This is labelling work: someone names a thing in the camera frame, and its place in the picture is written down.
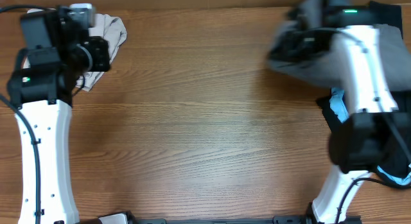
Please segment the grey shorts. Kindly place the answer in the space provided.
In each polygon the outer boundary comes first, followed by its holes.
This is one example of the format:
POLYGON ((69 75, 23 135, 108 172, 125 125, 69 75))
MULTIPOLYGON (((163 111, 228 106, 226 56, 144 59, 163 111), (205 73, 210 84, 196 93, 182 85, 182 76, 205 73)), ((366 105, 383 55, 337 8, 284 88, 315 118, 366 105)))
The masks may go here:
POLYGON ((410 90, 410 53, 406 48, 382 44, 388 26, 371 11, 369 2, 353 5, 351 0, 305 0, 297 6, 316 8, 326 5, 335 9, 325 25, 335 34, 330 50, 313 60, 279 62, 268 59, 274 71, 319 87, 348 88, 356 78, 360 85, 380 73, 391 91, 410 90))

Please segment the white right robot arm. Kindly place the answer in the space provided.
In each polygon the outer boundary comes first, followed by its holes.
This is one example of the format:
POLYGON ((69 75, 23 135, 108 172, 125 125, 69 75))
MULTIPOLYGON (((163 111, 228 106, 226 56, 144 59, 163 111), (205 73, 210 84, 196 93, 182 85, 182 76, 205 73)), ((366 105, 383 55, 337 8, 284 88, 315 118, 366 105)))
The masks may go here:
POLYGON ((331 89, 319 100, 331 129, 331 169, 303 215, 274 223, 359 223, 347 210, 361 185, 410 188, 410 53, 401 8, 303 0, 267 56, 276 72, 331 89))

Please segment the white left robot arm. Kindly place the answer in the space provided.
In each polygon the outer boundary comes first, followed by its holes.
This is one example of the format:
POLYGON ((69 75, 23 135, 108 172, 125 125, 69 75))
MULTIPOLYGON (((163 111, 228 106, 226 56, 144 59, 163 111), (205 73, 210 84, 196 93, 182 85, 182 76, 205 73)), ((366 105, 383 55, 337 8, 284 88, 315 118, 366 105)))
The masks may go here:
POLYGON ((20 223, 79 223, 71 187, 69 127, 77 81, 110 69, 109 44, 89 30, 89 3, 27 6, 25 47, 16 57, 3 103, 13 110, 22 146, 20 223))

